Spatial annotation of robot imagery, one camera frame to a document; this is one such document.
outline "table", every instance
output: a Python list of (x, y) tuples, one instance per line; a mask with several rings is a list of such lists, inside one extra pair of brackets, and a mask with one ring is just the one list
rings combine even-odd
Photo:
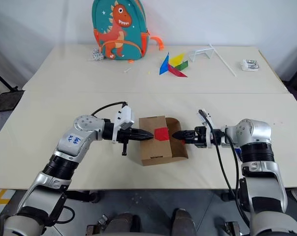
[[(297, 102), (254, 47), (216, 47), (237, 74), (234, 77), (216, 55), (198, 55), (184, 70), (188, 78), (159, 75), (167, 52), (175, 56), (200, 46), (172, 46), (159, 52), (149, 47), (145, 58), (89, 61), (93, 45), (56, 47), (24, 86), (26, 90), (0, 132), (0, 188), (27, 189), (47, 164), (59, 139), (77, 116), (111, 102), (125, 100), (138, 118), (166, 115), (182, 129), (201, 125), (200, 108), (211, 113), (217, 128), (243, 118), (272, 126), (275, 159), (286, 187), (297, 186)], [(259, 72), (243, 72), (243, 58), (257, 59)], [(114, 118), (118, 107), (99, 113)], [(189, 159), (143, 167), (139, 142), (122, 145), (93, 142), (79, 165), (70, 189), (218, 189), (227, 188), (215, 149), (187, 146)], [(235, 186), (232, 152), (221, 149), (230, 183)]]
[[(211, 113), (216, 127), (235, 125), (243, 118), (259, 119), (272, 127), (275, 159), (286, 187), (297, 186), (297, 103), (290, 94), (161, 94), (26, 91), (0, 132), (0, 188), (26, 189), (47, 164), (58, 140), (74, 119), (100, 105), (129, 102), (137, 118), (166, 115), (183, 129), (201, 124), (198, 108)], [(99, 117), (113, 118), (116, 108)], [(71, 189), (215, 189), (226, 188), (215, 149), (187, 146), (189, 159), (143, 167), (139, 142), (130, 141), (128, 156), (122, 145), (93, 142), (73, 176)], [(231, 185), (235, 186), (232, 152), (221, 148)]]
[[(183, 79), (170, 73), (159, 75), (167, 53), (174, 57), (202, 46), (168, 46), (164, 51), (150, 45), (143, 59), (127, 61), (89, 61), (95, 45), (55, 47), (42, 66), (23, 87), (27, 91), (77, 92), (157, 92), (157, 93), (289, 93), (276, 74), (254, 47), (216, 47), (237, 77), (214, 53), (211, 59), (197, 55)], [(256, 59), (258, 72), (240, 68), (243, 59)]]

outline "gray floor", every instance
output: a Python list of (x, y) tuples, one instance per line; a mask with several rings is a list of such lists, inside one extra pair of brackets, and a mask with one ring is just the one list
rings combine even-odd
[[(85, 235), (87, 225), (96, 224), (103, 214), (113, 218), (123, 212), (138, 215), (144, 232), (167, 236), (176, 208), (185, 208), (192, 215), (199, 236), (228, 235), (223, 230), (225, 221), (238, 221), (242, 233), (247, 234), (248, 228), (240, 218), (235, 203), (223, 202), (220, 193), (209, 190), (114, 190), (105, 191), (96, 204), (67, 200), (65, 205), (75, 211), (75, 219), (65, 225), (56, 224), (44, 236)], [(17, 192), (19, 197), (11, 205), (16, 205), (22, 194)], [(297, 221), (297, 202), (289, 192), (288, 197), (287, 213)], [(59, 220), (70, 217), (71, 213), (64, 210)]]

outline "small white object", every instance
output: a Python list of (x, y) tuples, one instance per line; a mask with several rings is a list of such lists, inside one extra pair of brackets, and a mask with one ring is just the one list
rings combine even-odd
[(131, 67), (129, 69), (125, 70), (124, 73), (127, 73), (129, 70), (131, 70)]
[(243, 59), (241, 63), (241, 69), (243, 71), (258, 71), (259, 68), (260, 66), (256, 60)]
[(112, 141), (117, 141), (118, 131), (120, 129), (128, 129), (134, 124), (134, 113), (129, 106), (124, 106), (120, 111), (117, 112), (114, 119)]

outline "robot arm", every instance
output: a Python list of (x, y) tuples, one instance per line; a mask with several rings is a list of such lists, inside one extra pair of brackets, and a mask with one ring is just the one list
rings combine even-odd
[(45, 227), (57, 223), (74, 170), (93, 141), (123, 143), (122, 155), (126, 155), (129, 140), (153, 138), (145, 130), (133, 129), (133, 123), (134, 115), (127, 105), (117, 112), (114, 123), (91, 115), (76, 118), (73, 127), (60, 139), (49, 163), (23, 196), (17, 214), (1, 219), (0, 235), (39, 236)]
[(198, 148), (207, 148), (215, 142), (222, 147), (230, 147), (228, 136), (232, 145), (241, 149), (244, 178), (240, 179), (240, 202), (251, 214), (250, 235), (297, 235), (297, 222), (285, 214), (287, 195), (271, 149), (270, 126), (262, 121), (244, 119), (235, 126), (211, 130), (207, 124), (208, 121), (213, 127), (210, 114), (202, 110), (199, 114), (204, 126), (179, 131), (173, 137)]

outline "open cardboard box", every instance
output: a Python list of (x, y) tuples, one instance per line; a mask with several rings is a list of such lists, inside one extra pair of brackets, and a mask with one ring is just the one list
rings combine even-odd
[(188, 159), (184, 144), (172, 137), (173, 133), (181, 130), (180, 122), (177, 119), (165, 118), (165, 116), (140, 118), (139, 128), (154, 134), (153, 139), (140, 142), (140, 153), (144, 166)]

